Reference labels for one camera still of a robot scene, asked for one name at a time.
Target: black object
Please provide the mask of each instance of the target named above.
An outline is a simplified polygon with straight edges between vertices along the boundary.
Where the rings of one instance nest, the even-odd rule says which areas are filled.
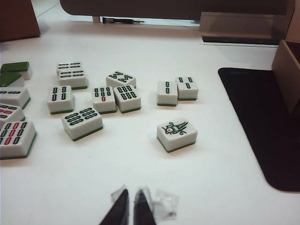
[[[105,18],[102,17],[102,23],[126,23],[126,24],[133,24],[133,23],[144,23],[145,21],[141,20],[132,20],[132,19],[115,19],[115,18]]]
[[[300,120],[291,119],[272,71],[221,68],[228,97],[267,182],[300,191]]]
[[[134,208],[134,225],[156,225],[146,196],[142,190],[138,193],[138,198]]]
[[[258,44],[258,45],[279,45],[280,39],[271,38],[248,38],[248,37],[212,37],[203,36],[203,42],[212,43],[235,43],[235,44]]]
[[[99,225],[128,225],[129,198],[125,189]]]

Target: white table surface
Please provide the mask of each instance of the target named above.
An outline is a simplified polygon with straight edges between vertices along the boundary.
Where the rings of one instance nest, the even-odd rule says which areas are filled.
[[[37,138],[25,159],[1,161],[2,225],[96,225],[125,184],[180,197],[175,221],[164,225],[299,225],[300,195],[265,180],[218,76],[221,67],[270,69],[276,48],[201,45],[197,28],[68,21],[60,5],[38,18],[41,37],[1,44],[1,63],[28,60],[31,101],[24,109]],[[124,71],[137,78],[142,109],[103,115],[104,129],[73,142],[61,115],[50,115],[47,90],[59,85],[56,64],[82,61],[90,86],[75,90],[75,108],[91,105],[91,88]],[[159,80],[192,76],[196,101],[156,105]],[[157,125],[186,117],[195,145],[166,153]]]

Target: pen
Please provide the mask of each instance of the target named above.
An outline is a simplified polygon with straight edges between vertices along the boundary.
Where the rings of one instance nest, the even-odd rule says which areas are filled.
[[[145,21],[141,20],[132,20],[132,19],[115,19],[115,18],[105,18],[102,17],[102,23],[126,23],[126,24],[133,24],[133,23],[144,23]]]

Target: tile with red marking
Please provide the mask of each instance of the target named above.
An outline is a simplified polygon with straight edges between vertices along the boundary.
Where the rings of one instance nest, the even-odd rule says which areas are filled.
[[[12,121],[0,130],[0,159],[25,158],[32,146],[36,130],[30,121]]]
[[[100,113],[114,113],[117,110],[112,87],[96,87],[92,89],[93,107]]]

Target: black mouse pad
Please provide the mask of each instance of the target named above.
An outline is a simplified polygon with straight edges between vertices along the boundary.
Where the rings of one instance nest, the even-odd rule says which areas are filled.
[[[218,73],[267,182],[299,192],[300,120],[291,119],[273,72],[221,68]]]

